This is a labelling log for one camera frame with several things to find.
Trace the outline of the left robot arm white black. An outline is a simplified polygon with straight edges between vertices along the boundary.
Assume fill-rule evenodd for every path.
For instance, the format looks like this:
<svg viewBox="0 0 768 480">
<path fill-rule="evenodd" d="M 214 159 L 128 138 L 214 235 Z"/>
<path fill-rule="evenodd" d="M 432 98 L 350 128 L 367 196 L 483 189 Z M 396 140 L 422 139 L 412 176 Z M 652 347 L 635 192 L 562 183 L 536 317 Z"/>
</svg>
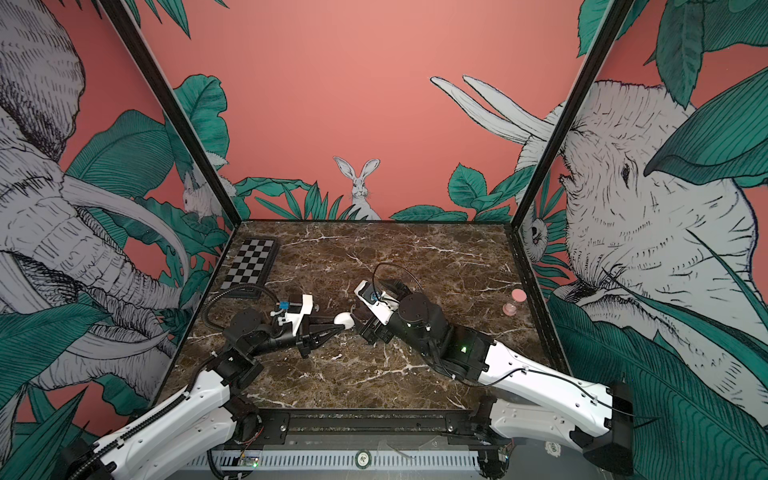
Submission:
<svg viewBox="0 0 768 480">
<path fill-rule="evenodd" d="M 264 431 L 259 410 L 242 392 L 262 372 L 260 356 L 286 349 L 302 357 L 353 328 L 351 313 L 318 316 L 308 294 L 279 300 L 262 291 L 269 312 L 248 308 L 232 317 L 223 349 L 197 367 L 186 386 L 137 420 L 59 455 L 55 479 L 165 479 L 187 462 L 230 440 L 248 443 Z"/>
</svg>

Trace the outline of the white earbuds charging case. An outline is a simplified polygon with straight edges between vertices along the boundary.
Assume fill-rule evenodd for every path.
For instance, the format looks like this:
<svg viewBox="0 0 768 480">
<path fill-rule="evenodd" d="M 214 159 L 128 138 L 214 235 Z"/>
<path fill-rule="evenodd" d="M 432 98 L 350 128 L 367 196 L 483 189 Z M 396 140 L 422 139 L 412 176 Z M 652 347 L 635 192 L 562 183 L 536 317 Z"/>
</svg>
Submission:
<svg viewBox="0 0 768 480">
<path fill-rule="evenodd" d="M 333 324 L 350 330 L 355 327 L 355 319 L 350 312 L 342 312 L 334 317 Z"/>
</svg>

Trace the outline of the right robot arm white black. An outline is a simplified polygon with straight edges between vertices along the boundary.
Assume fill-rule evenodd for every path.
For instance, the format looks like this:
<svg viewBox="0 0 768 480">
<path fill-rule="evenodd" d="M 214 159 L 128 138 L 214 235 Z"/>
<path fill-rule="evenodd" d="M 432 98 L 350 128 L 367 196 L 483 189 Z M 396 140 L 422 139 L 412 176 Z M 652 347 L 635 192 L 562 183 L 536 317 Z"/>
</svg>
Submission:
<svg viewBox="0 0 768 480">
<path fill-rule="evenodd" d="M 451 321 L 423 289 L 398 279 L 361 281 L 354 295 L 370 314 L 358 325 L 369 343 L 398 338 L 434 372 L 467 386 L 519 397 L 491 397 L 470 427 L 484 441 L 526 438 L 579 452 L 623 477 L 635 473 L 634 431 L 651 423 L 635 413 L 625 382 L 590 382 L 531 360 L 477 329 Z"/>
</svg>

